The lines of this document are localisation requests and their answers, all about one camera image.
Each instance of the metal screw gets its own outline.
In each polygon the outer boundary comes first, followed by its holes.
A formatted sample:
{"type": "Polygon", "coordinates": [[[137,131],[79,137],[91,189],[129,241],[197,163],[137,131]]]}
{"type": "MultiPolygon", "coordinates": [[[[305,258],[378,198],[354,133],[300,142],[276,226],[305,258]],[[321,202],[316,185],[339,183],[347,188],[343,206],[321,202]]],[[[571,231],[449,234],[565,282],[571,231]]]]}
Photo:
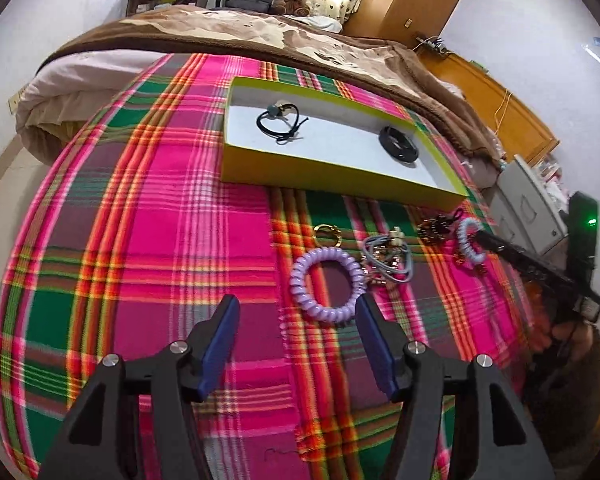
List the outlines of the metal screw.
{"type": "Polygon", "coordinates": [[[491,359],[487,354],[480,354],[480,355],[478,355],[478,357],[475,358],[475,361],[482,368],[489,368],[493,364],[493,359],[491,359]]]}
{"type": "Polygon", "coordinates": [[[411,341],[407,345],[407,349],[412,354],[419,355],[419,354],[424,354],[424,351],[427,349],[427,346],[424,343],[421,343],[420,341],[411,341]]]}
{"type": "Polygon", "coordinates": [[[187,342],[186,341],[174,341],[169,345],[169,350],[174,354],[184,354],[187,351],[187,342]]]}
{"type": "Polygon", "coordinates": [[[115,366],[120,362],[118,354],[107,354],[102,358],[102,364],[105,366],[115,366]]]}

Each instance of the gold ring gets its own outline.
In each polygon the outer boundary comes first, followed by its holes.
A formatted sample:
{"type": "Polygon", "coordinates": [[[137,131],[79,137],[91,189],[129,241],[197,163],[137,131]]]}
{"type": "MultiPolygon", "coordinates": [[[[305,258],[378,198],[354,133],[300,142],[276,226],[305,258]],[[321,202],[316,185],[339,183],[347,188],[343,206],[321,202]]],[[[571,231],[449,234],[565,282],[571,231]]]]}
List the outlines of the gold ring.
{"type": "Polygon", "coordinates": [[[320,242],[318,241],[318,238],[317,238],[318,231],[321,231],[321,230],[329,231],[329,232],[331,232],[331,234],[333,236],[336,237],[336,240],[337,240],[336,244],[334,246],[328,246],[328,247],[340,247],[340,245],[342,244],[342,233],[340,232],[340,229],[338,229],[337,226],[330,225],[330,224],[320,224],[320,225],[317,225],[316,227],[314,227],[314,242],[315,242],[316,247],[323,247],[323,245],[320,244],[320,242]]]}

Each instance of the hair accessory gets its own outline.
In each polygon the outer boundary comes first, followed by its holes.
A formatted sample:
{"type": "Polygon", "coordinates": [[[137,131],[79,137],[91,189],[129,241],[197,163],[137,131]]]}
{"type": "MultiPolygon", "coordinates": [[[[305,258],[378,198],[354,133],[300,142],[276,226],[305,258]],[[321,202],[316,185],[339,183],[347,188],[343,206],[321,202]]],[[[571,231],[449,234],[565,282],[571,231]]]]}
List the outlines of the hair accessory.
{"type": "Polygon", "coordinates": [[[256,119],[256,126],[258,129],[265,135],[269,137],[273,137],[276,139],[277,144],[286,144],[290,140],[293,140],[296,136],[296,133],[300,129],[300,126],[305,121],[308,121],[309,117],[305,117],[302,121],[300,121],[300,111],[298,107],[293,103],[280,103],[277,102],[274,105],[267,106],[267,110],[261,113],[256,119]],[[262,120],[264,118],[267,119],[284,119],[284,117],[292,110],[296,113],[296,121],[293,126],[291,126],[290,130],[287,132],[274,132],[273,130],[269,130],[266,126],[262,124],[262,120]]]}
{"type": "Polygon", "coordinates": [[[456,237],[458,238],[458,251],[462,256],[462,259],[458,254],[454,255],[454,259],[456,260],[456,264],[459,265],[467,259],[474,267],[481,266],[487,258],[487,255],[484,252],[478,253],[472,246],[471,242],[473,235],[468,233],[469,227],[480,230],[482,229],[482,224],[480,224],[478,219],[472,218],[471,216],[463,218],[460,221],[456,228],[456,237]]]}
{"type": "Polygon", "coordinates": [[[385,126],[378,136],[384,150],[398,162],[411,163],[418,160],[420,153],[407,136],[392,126],[385,126]]]}
{"type": "Polygon", "coordinates": [[[365,268],[366,278],[370,283],[385,285],[386,280],[394,283],[411,281],[413,277],[411,250],[399,227],[391,229],[388,235],[365,238],[361,250],[361,263],[370,265],[376,271],[376,275],[372,276],[365,268]]]}
{"type": "Polygon", "coordinates": [[[449,235],[451,224],[462,217],[462,209],[456,209],[453,216],[439,214],[422,221],[418,226],[418,237],[427,245],[441,244],[449,235]]]}
{"type": "Polygon", "coordinates": [[[289,285],[294,301],[302,310],[318,321],[330,323],[340,323],[351,319],[356,311],[356,300],[366,291],[365,274],[362,268],[352,256],[339,247],[318,247],[300,256],[294,262],[291,269],[289,285]],[[304,277],[309,267],[318,262],[325,261],[338,262],[347,269],[351,277],[351,296],[347,300],[347,303],[337,308],[322,306],[311,297],[304,286],[304,277]]]}
{"type": "Polygon", "coordinates": [[[330,247],[340,247],[342,245],[342,232],[340,232],[340,229],[338,229],[337,226],[330,224],[320,224],[314,227],[314,242],[316,247],[324,247],[324,245],[322,245],[318,241],[318,231],[330,231],[331,234],[336,238],[336,244],[330,247]]]}

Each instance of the hand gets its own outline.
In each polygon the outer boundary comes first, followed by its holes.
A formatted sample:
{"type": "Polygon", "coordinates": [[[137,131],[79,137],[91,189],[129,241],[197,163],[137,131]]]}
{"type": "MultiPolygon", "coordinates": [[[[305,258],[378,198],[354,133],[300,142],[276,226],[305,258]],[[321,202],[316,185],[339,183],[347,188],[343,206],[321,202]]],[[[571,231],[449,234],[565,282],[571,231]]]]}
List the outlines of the hand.
{"type": "Polygon", "coordinates": [[[537,283],[525,283],[526,293],[534,314],[533,328],[529,335],[529,348],[534,353],[542,353],[552,344],[551,335],[560,341],[571,336],[571,361],[582,359],[593,345],[593,327],[583,322],[568,321],[553,328],[542,305],[542,289],[537,283]]]}

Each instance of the white wall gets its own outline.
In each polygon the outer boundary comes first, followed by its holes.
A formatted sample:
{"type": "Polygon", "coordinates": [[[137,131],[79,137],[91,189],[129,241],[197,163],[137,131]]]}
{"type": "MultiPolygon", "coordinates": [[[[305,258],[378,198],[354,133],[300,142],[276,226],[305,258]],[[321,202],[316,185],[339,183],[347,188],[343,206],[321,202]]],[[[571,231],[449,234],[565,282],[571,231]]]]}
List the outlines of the white wall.
{"type": "Polygon", "coordinates": [[[123,16],[126,0],[11,0],[0,15],[0,154],[15,135],[7,99],[63,43],[123,16]]]}
{"type": "MultiPolygon", "coordinates": [[[[442,38],[531,108],[560,139],[572,191],[600,200],[600,27],[581,0],[460,0],[442,38]]],[[[600,238],[594,288],[600,293],[600,238]]]]}

